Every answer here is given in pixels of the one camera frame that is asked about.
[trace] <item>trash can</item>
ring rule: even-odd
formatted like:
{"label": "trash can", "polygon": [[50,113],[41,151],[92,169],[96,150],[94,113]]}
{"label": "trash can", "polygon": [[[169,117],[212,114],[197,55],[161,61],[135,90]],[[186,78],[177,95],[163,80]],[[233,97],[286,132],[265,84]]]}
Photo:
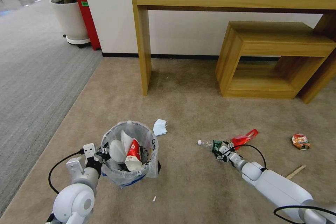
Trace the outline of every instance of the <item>trash can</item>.
{"label": "trash can", "polygon": [[77,0],[79,4],[80,11],[82,13],[84,23],[86,26],[87,33],[89,35],[90,41],[92,48],[96,51],[97,49],[100,48],[100,42],[98,38],[98,34],[95,28],[95,24],[93,22],[89,4],[87,3],[87,0]]}
{"label": "trash can", "polygon": [[119,163],[109,159],[101,167],[102,175],[107,176],[120,187],[130,186],[144,177],[156,178],[161,167],[158,161],[159,143],[154,133],[146,125],[136,121],[119,122],[103,136],[101,147],[103,148],[106,143],[110,144],[114,139],[121,139],[122,130],[130,137],[137,139],[143,148],[142,169],[125,171],[121,169]]}

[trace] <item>black baseboard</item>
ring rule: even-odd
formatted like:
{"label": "black baseboard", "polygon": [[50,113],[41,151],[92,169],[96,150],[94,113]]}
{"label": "black baseboard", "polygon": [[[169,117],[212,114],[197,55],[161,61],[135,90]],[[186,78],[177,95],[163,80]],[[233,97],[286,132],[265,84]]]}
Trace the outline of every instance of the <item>black baseboard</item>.
{"label": "black baseboard", "polygon": [[[114,52],[102,52],[103,57],[119,57],[119,58],[137,58],[138,54],[133,53],[114,53]],[[180,60],[218,60],[218,56],[215,55],[184,55],[184,54],[151,54],[152,58],[163,59],[180,59]],[[278,61],[276,57],[259,57],[259,56],[241,56],[243,61]]]}

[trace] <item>white paper cup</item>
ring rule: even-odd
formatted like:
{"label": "white paper cup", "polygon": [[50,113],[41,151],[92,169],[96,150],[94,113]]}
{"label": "white paper cup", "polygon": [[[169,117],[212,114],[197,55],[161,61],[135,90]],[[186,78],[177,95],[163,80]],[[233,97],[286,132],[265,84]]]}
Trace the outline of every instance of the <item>white paper cup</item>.
{"label": "white paper cup", "polygon": [[127,135],[127,134],[125,133],[125,131],[122,130],[122,131],[121,131],[121,142],[122,142],[122,144],[123,144],[123,146],[124,146],[125,155],[127,155],[127,154],[128,154],[128,151],[129,151],[129,149],[130,149],[130,147],[131,147],[131,145],[132,145],[133,138],[130,137],[129,135]]}
{"label": "white paper cup", "polygon": [[123,144],[117,140],[114,139],[109,146],[109,153],[111,158],[118,162],[118,163],[124,163],[125,162],[125,158],[126,158],[126,154],[125,154],[125,149]]}

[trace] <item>potted plant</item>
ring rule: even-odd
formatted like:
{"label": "potted plant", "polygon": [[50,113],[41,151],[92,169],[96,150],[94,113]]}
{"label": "potted plant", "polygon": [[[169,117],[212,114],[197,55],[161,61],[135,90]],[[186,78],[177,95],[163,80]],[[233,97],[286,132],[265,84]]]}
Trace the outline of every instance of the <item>potted plant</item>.
{"label": "potted plant", "polygon": [[84,20],[76,0],[51,0],[56,17],[70,44],[89,43]]}

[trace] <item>paper scrap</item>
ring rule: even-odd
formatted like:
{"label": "paper scrap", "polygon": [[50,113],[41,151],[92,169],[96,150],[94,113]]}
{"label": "paper scrap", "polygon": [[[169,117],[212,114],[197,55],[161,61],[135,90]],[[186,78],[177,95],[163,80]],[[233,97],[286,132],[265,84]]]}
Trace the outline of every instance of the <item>paper scrap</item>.
{"label": "paper scrap", "polygon": [[157,119],[154,123],[153,132],[156,136],[164,135],[167,133],[166,126],[167,121],[162,119]]}

